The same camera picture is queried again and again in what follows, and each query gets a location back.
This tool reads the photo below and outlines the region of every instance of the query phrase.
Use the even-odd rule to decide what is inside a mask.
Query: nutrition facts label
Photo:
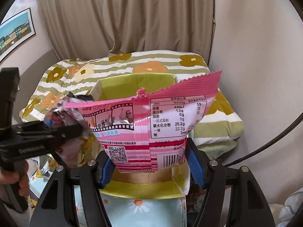
[[[202,119],[206,103],[204,96],[151,99],[151,138],[185,137]]]

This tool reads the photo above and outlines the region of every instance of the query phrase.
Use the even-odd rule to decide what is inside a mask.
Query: barcode
[[[185,149],[181,148],[178,154],[170,154],[163,156],[163,168],[168,168],[176,165],[180,165],[184,162]]]
[[[163,167],[168,168],[174,166],[177,162],[177,155],[166,155],[163,156]]]

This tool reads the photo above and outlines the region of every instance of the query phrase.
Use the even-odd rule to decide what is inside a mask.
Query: picture frame
[[[31,9],[27,8],[0,24],[0,62],[35,35]]]

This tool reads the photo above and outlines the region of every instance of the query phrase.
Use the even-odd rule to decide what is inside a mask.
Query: curtain fold
[[[214,0],[37,0],[60,60],[147,50],[209,60]]]

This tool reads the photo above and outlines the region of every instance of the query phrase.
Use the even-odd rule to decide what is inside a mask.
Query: white fabric
[[[302,202],[303,187],[295,193],[291,194],[285,201],[284,206],[282,207],[279,214],[279,219],[281,223],[278,224],[277,227],[285,227],[290,222],[292,217],[296,214]]]

